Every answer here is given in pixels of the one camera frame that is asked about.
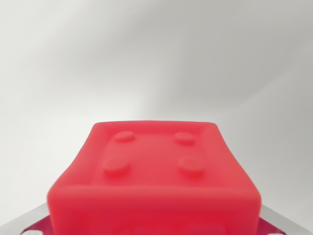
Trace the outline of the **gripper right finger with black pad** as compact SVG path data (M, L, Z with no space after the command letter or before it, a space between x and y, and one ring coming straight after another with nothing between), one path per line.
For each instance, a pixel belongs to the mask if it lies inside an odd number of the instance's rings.
M269 207L262 205L257 235L312 235L313 233L289 220Z

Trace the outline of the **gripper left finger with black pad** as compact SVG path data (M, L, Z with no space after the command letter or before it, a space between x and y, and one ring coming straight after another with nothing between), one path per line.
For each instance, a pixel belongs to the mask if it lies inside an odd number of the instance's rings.
M47 203L0 227L1 235L51 235L52 226Z

